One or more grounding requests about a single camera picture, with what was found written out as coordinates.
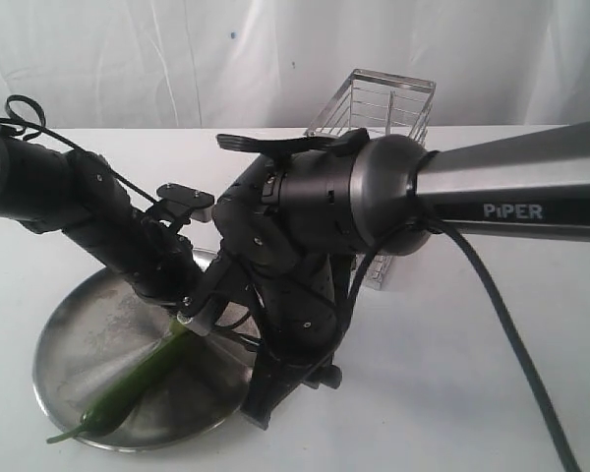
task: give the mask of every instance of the wire basket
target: wire basket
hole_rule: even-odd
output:
[[[431,81],[354,69],[305,134],[340,136],[367,128],[372,138],[402,134],[423,145],[434,94]],[[380,289],[391,260],[391,256],[377,256],[365,284]]]

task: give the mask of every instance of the white table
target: white table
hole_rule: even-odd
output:
[[[539,129],[434,127],[428,147],[457,148]],[[253,159],[220,150],[215,130],[63,133],[152,193],[174,181],[219,195]],[[134,203],[144,207],[140,198]],[[217,247],[212,225],[193,223],[186,233],[198,247]],[[590,471],[590,244],[471,241]],[[275,410],[267,432],[235,416],[196,440],[148,453],[46,445],[56,430],[32,393],[37,336],[62,298],[98,269],[60,234],[34,236],[0,220],[0,471],[561,470],[486,294],[444,236],[395,261],[384,291],[362,291],[336,358],[340,389],[299,387]]]

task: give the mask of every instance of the white fabric backdrop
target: white fabric backdrop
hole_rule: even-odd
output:
[[[590,0],[0,1],[0,115],[52,127],[305,127],[356,67],[436,81],[432,124],[590,119]]]

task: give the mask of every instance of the green chili pepper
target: green chili pepper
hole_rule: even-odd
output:
[[[59,443],[81,433],[106,436],[118,429],[134,410],[149,387],[161,382],[182,360],[194,335],[179,324],[171,322],[172,335],[150,352],[127,376],[116,381],[97,398],[81,416],[81,424],[62,435],[46,440]]]

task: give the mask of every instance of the stainless steel plate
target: stainless steel plate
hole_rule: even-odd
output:
[[[195,252],[203,269],[213,257]],[[219,323],[233,323],[244,313],[230,304]],[[90,402],[157,345],[169,320],[111,271],[87,279],[59,305],[39,338],[33,384],[41,409],[62,431],[77,426]],[[251,320],[237,330],[258,335]],[[118,430],[78,441],[121,451],[156,448],[211,429],[235,412],[247,394],[254,355],[212,334],[197,342],[204,345],[199,359],[180,362]]]

